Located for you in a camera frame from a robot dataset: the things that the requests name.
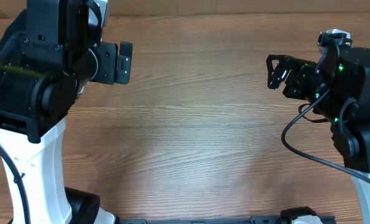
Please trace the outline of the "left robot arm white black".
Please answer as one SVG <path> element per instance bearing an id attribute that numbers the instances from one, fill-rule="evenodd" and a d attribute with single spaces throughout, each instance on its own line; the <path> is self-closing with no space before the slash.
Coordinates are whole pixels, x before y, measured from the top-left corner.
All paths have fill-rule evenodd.
<path id="1" fill-rule="evenodd" d="M 100 197 L 66 187 L 66 117 L 88 83 L 127 84 L 132 44 L 103 42 L 109 2 L 28 0 L 0 41 L 0 156 L 13 223 L 107 223 Z"/>

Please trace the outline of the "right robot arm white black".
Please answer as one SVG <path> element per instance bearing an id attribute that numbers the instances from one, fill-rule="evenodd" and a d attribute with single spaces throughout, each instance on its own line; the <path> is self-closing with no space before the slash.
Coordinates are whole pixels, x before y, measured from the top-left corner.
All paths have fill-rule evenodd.
<path id="1" fill-rule="evenodd" d="M 364 223 L 370 223 L 370 49 L 329 46 L 319 62 L 289 55 L 268 55 L 270 89 L 285 83 L 287 98 L 305 100 L 299 114 L 283 130 L 283 145 L 306 159 L 340 170 L 352 177 Z M 310 110 L 331 124 L 333 145 L 342 166 L 301 152 L 291 146 L 289 129 Z"/>

